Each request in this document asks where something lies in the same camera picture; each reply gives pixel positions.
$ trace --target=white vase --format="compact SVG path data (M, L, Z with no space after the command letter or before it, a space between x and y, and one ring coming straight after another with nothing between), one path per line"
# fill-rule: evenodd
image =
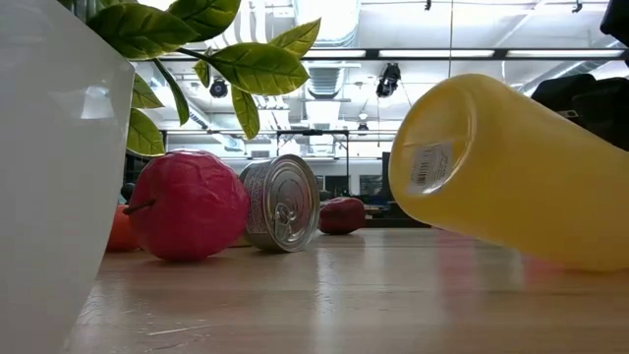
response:
M0 351L55 353L102 259L133 67L55 0L0 0Z

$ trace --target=table surface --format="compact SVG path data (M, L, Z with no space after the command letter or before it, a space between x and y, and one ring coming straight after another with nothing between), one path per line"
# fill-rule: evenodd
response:
M107 255L67 353L629 353L629 272L430 229L320 236L196 265Z

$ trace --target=ceiling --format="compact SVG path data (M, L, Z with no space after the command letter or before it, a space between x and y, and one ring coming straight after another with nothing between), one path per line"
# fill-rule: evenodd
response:
M316 1L323 14L321 30L334 31L348 21L339 4L357 0L296 0ZM164 8L169 0L143 0ZM432 0L429 11L426 1L362 0L354 46L360 48L599 48L613 42L600 30L600 21L607 1L583 0L583 10L572 13L575 1L557 0ZM232 28L209 43L194 43L191 48L205 49L208 45L223 47L238 41L267 41L295 25L295 9L291 0L243 0L241 12ZM440 81L464 73L481 73L499 79L517 89L557 65L557 61L401 61L402 85L386 100L378 101L375 85L386 61L348 61L341 90L340 108L329 117L330 128L356 129L359 114L367 113L371 125L377 121L387 129L396 129L410 105ZM230 95L212 98L194 75L194 61L168 61L166 67L178 80L195 110L201 112L214 129L238 129ZM138 70L145 79L155 76L150 64L140 63ZM610 62L594 71L600 77L627 76L623 62ZM304 104L310 96L303 89L261 104L282 107L261 112L262 129L288 129L308 126L311 112ZM177 129L174 108L162 108L150 114L162 129ZM188 123L185 129L198 129Z

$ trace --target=plastic bottle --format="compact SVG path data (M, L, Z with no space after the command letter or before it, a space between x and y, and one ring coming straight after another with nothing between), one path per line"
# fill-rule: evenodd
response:
M628 153L492 78L420 98L389 179L419 221L569 267L629 267Z

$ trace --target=plant stem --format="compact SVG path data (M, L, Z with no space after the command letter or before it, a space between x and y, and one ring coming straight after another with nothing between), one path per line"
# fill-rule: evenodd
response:
M140 210L141 208L150 207L150 206L152 206L154 204L155 204L155 200L150 200L150 201L148 201L146 203L140 204L139 206L129 206L129 207L125 208L124 210L122 210L122 212L125 215L131 215L132 213L134 213L137 210Z
M201 53L197 53L194 50L190 50L190 49L186 49L186 48L179 48L176 51L178 51L178 52L180 52L182 54L190 55L190 56L195 57L197 59L201 59L202 61L205 61L207 63L210 63L209 57L207 55L203 55Z

